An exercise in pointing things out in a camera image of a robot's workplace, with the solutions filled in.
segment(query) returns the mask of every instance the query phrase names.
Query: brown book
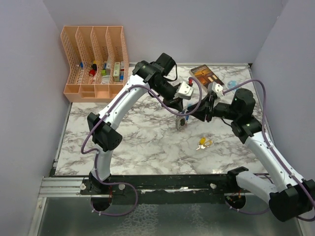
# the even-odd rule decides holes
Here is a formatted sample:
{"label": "brown book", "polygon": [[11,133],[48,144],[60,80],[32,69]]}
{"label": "brown book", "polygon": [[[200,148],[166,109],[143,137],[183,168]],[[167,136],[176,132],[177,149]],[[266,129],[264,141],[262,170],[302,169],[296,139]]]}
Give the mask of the brown book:
{"label": "brown book", "polygon": [[222,86],[224,85],[224,83],[206,65],[191,69],[189,73],[198,79],[206,90],[208,90],[208,85],[212,82],[216,82]]}

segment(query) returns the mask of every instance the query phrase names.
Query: storage bin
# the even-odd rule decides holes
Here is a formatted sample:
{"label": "storage bin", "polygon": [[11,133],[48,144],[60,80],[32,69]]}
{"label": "storage bin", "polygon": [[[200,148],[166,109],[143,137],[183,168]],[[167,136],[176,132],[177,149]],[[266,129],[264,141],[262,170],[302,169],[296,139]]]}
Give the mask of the storage bin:
{"label": "storage bin", "polygon": [[[122,26],[65,26],[61,39],[70,73],[64,94],[70,102],[110,102],[128,80],[129,60]],[[89,75],[92,62],[97,71]],[[102,83],[101,71],[111,62],[107,84]],[[124,79],[115,82],[114,62],[124,62]]]}

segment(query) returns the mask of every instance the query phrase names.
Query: white and black robotic arm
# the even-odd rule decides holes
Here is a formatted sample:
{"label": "white and black robotic arm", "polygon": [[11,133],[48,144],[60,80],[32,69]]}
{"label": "white and black robotic arm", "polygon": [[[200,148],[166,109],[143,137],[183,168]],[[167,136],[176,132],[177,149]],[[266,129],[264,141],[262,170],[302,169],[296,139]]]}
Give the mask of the white and black robotic arm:
{"label": "white and black robotic arm", "polygon": [[[93,177],[101,181],[106,181],[109,178],[113,150],[122,141],[122,136],[116,129],[134,103],[148,92],[147,89],[152,89],[161,95],[164,99],[163,103],[167,107],[176,109],[179,112],[183,110],[183,98],[191,98],[192,88],[186,83],[177,86],[168,83],[169,80],[164,75],[167,75],[174,65],[174,60],[166,54],[162,54],[155,62],[139,62],[133,70],[133,75],[112,102],[98,115],[89,114],[88,124],[90,130],[103,118],[103,122],[93,133],[93,142],[100,150],[97,159],[98,176],[96,176],[95,170],[92,170]],[[217,99],[221,96],[223,96],[222,87],[213,83],[209,86],[207,96],[192,116],[207,122],[211,121],[212,117],[232,120],[233,133],[245,146],[252,150],[274,182],[268,183],[249,172],[247,168],[240,167],[227,173],[227,180],[231,189],[244,188],[254,193],[269,204],[272,213],[281,221],[286,221],[310,211],[312,204],[292,178],[292,175],[303,183],[313,199],[315,183],[313,180],[304,180],[273,146],[268,136],[269,146],[266,144],[262,126],[252,116],[255,105],[252,92],[244,88],[238,89],[231,104],[218,103]],[[195,107],[196,105],[188,107],[188,111],[194,110]],[[281,161],[291,170],[291,175],[285,171],[271,152],[270,145],[272,145]]]}

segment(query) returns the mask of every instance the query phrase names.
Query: wall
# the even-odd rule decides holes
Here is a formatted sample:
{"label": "wall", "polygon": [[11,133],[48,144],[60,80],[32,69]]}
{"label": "wall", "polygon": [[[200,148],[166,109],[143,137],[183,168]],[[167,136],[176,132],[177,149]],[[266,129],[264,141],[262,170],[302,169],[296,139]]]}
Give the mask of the wall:
{"label": "wall", "polygon": [[122,25],[130,61],[253,62],[285,0],[43,0],[64,25]]}
{"label": "wall", "polygon": [[277,148],[306,179],[315,179],[314,22],[315,1],[289,0],[252,66]]}
{"label": "wall", "polygon": [[0,234],[28,233],[68,102],[60,32],[40,0],[0,7]]}

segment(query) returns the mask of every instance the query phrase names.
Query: white marble surface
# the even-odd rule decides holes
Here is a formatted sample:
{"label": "white marble surface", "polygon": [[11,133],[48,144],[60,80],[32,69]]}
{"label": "white marble surface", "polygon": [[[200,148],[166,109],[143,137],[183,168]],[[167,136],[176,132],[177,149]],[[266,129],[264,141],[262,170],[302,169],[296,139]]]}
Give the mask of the white marble surface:
{"label": "white marble surface", "polygon": [[[192,67],[178,67],[179,81],[186,80]],[[247,66],[210,66],[225,83],[249,80]],[[175,78],[172,70],[169,78]],[[189,103],[198,100],[198,88]],[[261,121],[262,113],[252,83],[250,89],[256,99],[254,115]],[[230,103],[233,93],[224,97]],[[93,167],[95,154],[82,155],[80,148],[88,134],[86,117],[90,112],[97,114],[105,104],[73,103],[67,124],[62,150],[56,169],[57,176],[88,175]],[[170,114],[148,94],[144,95],[127,113],[118,132],[123,141],[114,150],[111,174],[114,175],[171,175],[171,174],[219,174],[236,167],[245,166],[254,173],[265,172],[263,166],[249,149],[234,136],[229,126],[220,119],[201,122],[190,117],[188,125],[181,131],[175,128],[175,115]],[[202,137],[214,143],[196,151]],[[89,141],[86,149],[94,144]]]}

